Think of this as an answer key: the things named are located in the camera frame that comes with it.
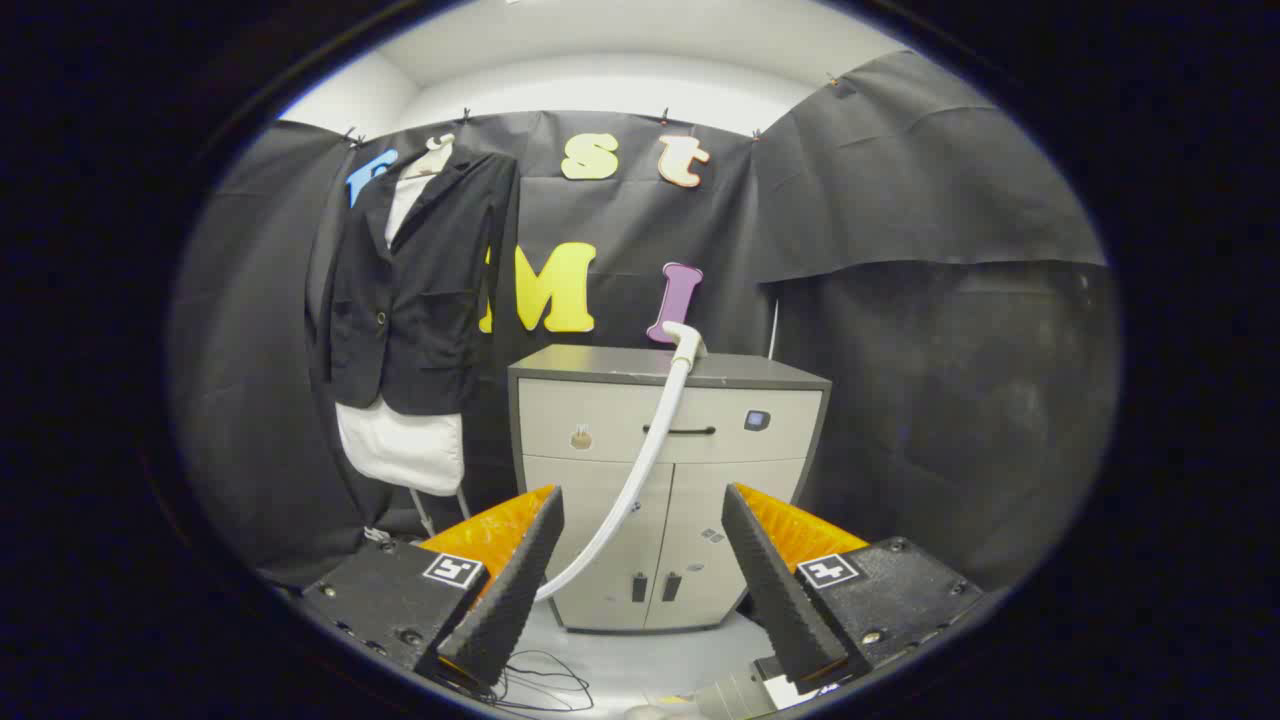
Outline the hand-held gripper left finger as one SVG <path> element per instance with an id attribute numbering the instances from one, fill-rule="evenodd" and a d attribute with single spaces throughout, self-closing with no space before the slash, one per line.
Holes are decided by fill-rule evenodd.
<path id="1" fill-rule="evenodd" d="M 378 659 L 489 691 L 524 633 L 563 528 L 562 491 L 543 486 L 431 539 L 366 544 L 301 598 Z"/>

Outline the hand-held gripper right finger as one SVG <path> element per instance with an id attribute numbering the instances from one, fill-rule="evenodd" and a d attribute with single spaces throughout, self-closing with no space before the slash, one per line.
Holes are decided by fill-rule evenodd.
<path id="1" fill-rule="evenodd" d="M 869 542 L 744 483 L 726 488 L 722 525 L 780 670 L 800 691 L 915 653 L 984 596 L 913 539 Z"/>

